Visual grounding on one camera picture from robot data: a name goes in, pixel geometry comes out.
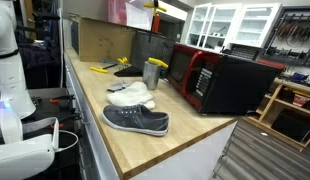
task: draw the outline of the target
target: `microwave control panel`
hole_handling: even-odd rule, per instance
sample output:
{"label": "microwave control panel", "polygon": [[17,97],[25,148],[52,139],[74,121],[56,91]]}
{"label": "microwave control panel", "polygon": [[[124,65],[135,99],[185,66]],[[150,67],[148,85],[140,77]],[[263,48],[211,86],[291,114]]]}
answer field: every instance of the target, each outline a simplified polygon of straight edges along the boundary
{"label": "microwave control panel", "polygon": [[212,74],[213,73],[206,68],[202,68],[201,70],[195,90],[195,94],[201,99],[207,91]]}

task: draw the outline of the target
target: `gray sneaker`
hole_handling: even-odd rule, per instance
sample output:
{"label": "gray sneaker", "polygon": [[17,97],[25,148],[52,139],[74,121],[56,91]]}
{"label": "gray sneaker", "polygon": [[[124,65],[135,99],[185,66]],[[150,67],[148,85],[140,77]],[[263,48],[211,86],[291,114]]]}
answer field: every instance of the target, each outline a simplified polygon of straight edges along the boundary
{"label": "gray sneaker", "polygon": [[143,105],[119,107],[108,105],[103,110],[105,122],[112,128],[164,136],[168,131],[168,114],[151,112]]}

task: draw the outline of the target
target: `microwave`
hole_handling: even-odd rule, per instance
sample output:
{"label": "microwave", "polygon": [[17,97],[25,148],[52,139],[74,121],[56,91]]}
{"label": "microwave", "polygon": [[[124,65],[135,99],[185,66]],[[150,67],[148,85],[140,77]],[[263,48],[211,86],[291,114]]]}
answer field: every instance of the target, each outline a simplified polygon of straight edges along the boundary
{"label": "microwave", "polygon": [[168,81],[198,112],[256,111],[281,69],[235,56],[175,44]]}

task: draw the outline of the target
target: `microwave handle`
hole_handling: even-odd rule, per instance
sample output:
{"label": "microwave handle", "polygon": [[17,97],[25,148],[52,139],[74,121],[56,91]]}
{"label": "microwave handle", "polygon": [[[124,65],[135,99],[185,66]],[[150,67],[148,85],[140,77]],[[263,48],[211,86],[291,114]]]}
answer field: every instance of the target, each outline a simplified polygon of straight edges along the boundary
{"label": "microwave handle", "polygon": [[183,86],[182,86],[182,94],[183,95],[187,95],[187,90],[186,90],[186,87],[187,85],[189,84],[189,77],[191,76],[191,70],[192,70],[192,67],[194,65],[194,62],[196,59],[198,59],[201,55],[203,54],[203,51],[197,51],[192,59],[191,59],[191,62],[189,63],[189,66],[186,70],[186,74],[185,74],[185,77],[184,77],[184,80],[183,80]]}

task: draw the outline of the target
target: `shoe sole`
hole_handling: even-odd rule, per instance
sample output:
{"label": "shoe sole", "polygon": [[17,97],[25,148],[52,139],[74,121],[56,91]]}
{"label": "shoe sole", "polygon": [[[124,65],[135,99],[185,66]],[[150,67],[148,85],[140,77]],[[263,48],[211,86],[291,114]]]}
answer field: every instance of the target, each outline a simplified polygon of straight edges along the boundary
{"label": "shoe sole", "polygon": [[148,134],[148,135],[153,135],[153,136],[164,136],[167,134],[168,128],[164,131],[153,131],[153,130],[149,130],[149,129],[137,129],[137,128],[125,128],[125,127],[121,127],[118,126],[114,123],[112,123],[109,119],[106,118],[104,112],[102,113],[104,121],[111,126],[114,129],[118,129],[118,130],[122,130],[122,131],[129,131],[129,132],[138,132],[138,133],[144,133],[144,134]]}

